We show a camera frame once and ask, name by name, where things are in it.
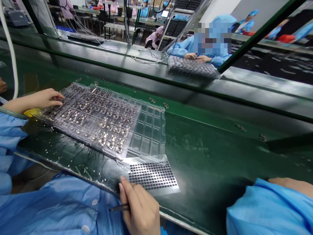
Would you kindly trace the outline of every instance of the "hand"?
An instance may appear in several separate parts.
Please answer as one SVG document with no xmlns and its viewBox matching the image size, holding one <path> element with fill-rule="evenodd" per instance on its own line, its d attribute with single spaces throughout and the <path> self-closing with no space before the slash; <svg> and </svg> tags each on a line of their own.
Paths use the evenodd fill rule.
<svg viewBox="0 0 313 235">
<path fill-rule="evenodd" d="M 121 176 L 121 203 L 129 203 L 130 211 L 123 211 L 123 218 L 131 235 L 160 235 L 158 202 L 140 185 L 130 184 Z"/>
<path fill-rule="evenodd" d="M 209 63 L 212 58 L 207 57 L 206 55 L 201 55 L 199 57 L 196 58 L 197 61 L 201 61 L 201 62 L 205 62 L 205 63 Z"/>
<path fill-rule="evenodd" d="M 270 183 L 283 186 L 285 188 L 290 188 L 306 196 L 313 198 L 313 185 L 304 181 L 293 180 L 291 178 L 274 178 L 268 179 Z"/>
<path fill-rule="evenodd" d="M 25 111 L 33 108 L 47 108 L 50 106 L 61 106 L 64 96 L 52 88 L 36 92 L 34 94 L 10 100 L 2 107 L 23 114 Z"/>
<path fill-rule="evenodd" d="M 7 83 L 0 77 L 0 94 L 7 91 Z"/>
<path fill-rule="evenodd" d="M 195 53 L 187 53 L 184 55 L 184 58 L 185 59 L 191 59 L 191 60 L 194 60 L 196 59 L 197 55 Z"/>
</svg>

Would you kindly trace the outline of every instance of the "glass partition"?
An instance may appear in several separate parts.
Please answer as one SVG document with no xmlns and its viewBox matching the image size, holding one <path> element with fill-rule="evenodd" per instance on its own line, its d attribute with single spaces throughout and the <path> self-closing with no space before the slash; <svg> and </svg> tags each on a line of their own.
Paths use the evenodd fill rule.
<svg viewBox="0 0 313 235">
<path fill-rule="evenodd" d="M 243 35 L 233 38 L 236 43 Z M 239 58 L 224 75 L 228 78 L 313 98 L 313 2 L 306 1 L 258 44 Z"/>
</svg>

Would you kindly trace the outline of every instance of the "hairnet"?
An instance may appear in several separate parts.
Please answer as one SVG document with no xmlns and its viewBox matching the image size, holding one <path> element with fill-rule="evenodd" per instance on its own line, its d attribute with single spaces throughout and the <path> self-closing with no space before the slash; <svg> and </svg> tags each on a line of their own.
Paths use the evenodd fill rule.
<svg viewBox="0 0 313 235">
<path fill-rule="evenodd" d="M 256 14 L 258 14 L 259 13 L 259 9 L 257 9 L 257 10 L 254 10 L 254 11 L 252 11 L 249 15 L 250 16 L 255 16 Z"/>
</svg>

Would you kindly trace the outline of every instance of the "clear plastic tray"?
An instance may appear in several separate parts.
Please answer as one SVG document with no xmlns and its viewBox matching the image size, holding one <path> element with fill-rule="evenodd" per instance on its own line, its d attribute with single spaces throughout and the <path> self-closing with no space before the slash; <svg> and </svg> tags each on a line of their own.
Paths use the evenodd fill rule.
<svg viewBox="0 0 313 235">
<path fill-rule="evenodd" d="M 169 70 L 182 71 L 193 75 L 215 79 L 220 79 L 221 77 L 221 74 L 212 64 L 201 63 L 199 61 L 184 59 L 176 56 L 169 57 Z"/>
<path fill-rule="evenodd" d="M 91 84 L 61 90 L 62 107 L 40 110 L 37 118 L 115 159 L 127 153 L 144 162 L 165 156 L 165 109 Z"/>
</svg>

